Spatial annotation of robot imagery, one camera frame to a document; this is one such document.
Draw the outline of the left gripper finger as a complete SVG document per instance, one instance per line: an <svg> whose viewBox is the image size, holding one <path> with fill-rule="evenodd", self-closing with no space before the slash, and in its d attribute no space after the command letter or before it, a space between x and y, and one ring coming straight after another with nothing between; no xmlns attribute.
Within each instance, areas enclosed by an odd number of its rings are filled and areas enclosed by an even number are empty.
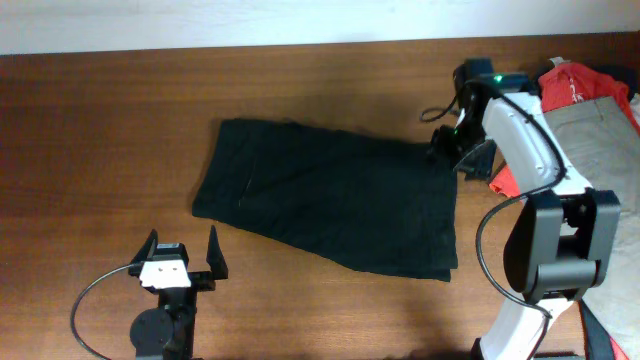
<svg viewBox="0 0 640 360"><path fill-rule="evenodd" d="M210 232L209 232L206 262L209 265L210 271L212 273L226 272L226 261L222 254L219 240L218 240L217 230L214 225L211 226Z"/></svg>
<svg viewBox="0 0 640 360"><path fill-rule="evenodd" d="M131 263L141 263L147 261L153 256L153 253L158 244L158 233L155 229L152 229L144 244L138 250L131 260Z"/></svg>

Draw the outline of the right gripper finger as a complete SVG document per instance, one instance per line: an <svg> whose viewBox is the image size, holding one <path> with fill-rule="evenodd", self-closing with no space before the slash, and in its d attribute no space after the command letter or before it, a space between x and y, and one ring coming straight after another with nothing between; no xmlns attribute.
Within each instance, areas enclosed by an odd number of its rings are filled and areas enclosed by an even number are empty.
<svg viewBox="0 0 640 360"><path fill-rule="evenodd" d="M454 128L439 127L431 137L430 153L438 155L447 160L450 165L455 165L458 160L457 143L454 135Z"/></svg>
<svg viewBox="0 0 640 360"><path fill-rule="evenodd" d="M484 143L471 149L454 167L456 172L462 172L465 180L488 181L491 178L494 158L496 154L496 144L493 140L486 140Z"/></svg>

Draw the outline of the black shorts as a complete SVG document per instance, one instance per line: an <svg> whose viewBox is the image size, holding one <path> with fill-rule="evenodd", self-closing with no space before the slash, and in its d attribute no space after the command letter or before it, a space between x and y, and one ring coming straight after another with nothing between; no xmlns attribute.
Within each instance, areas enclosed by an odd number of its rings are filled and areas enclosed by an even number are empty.
<svg viewBox="0 0 640 360"><path fill-rule="evenodd" d="M224 121L192 213L352 270L449 281L457 179L428 143Z"/></svg>

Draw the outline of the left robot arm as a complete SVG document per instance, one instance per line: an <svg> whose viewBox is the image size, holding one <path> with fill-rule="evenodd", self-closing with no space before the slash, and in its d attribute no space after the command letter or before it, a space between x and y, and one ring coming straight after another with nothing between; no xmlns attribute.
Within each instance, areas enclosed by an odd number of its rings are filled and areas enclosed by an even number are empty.
<svg viewBox="0 0 640 360"><path fill-rule="evenodd" d="M153 230L131 260L128 274L158 297L157 306L141 312L130 327L137 359L191 360L197 314L197 296L216 289L228 278L228 267L215 228L210 229L207 271L190 271L182 243L161 243Z"/></svg>

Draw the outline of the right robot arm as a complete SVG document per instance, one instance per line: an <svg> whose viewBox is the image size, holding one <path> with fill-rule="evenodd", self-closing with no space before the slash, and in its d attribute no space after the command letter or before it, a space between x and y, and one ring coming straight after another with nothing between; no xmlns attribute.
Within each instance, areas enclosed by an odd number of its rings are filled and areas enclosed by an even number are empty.
<svg viewBox="0 0 640 360"><path fill-rule="evenodd" d="M565 155L522 73L470 74L459 67L451 104L455 126L432 137L455 171L489 143L502 152L519 194L489 210L475 235L476 256L489 283L505 301L490 330L471 348L473 359L533 359L556 319L604 282L621 204L611 190L597 190ZM485 226L501 210L521 202L506 241L502 287L483 256Z"/></svg>

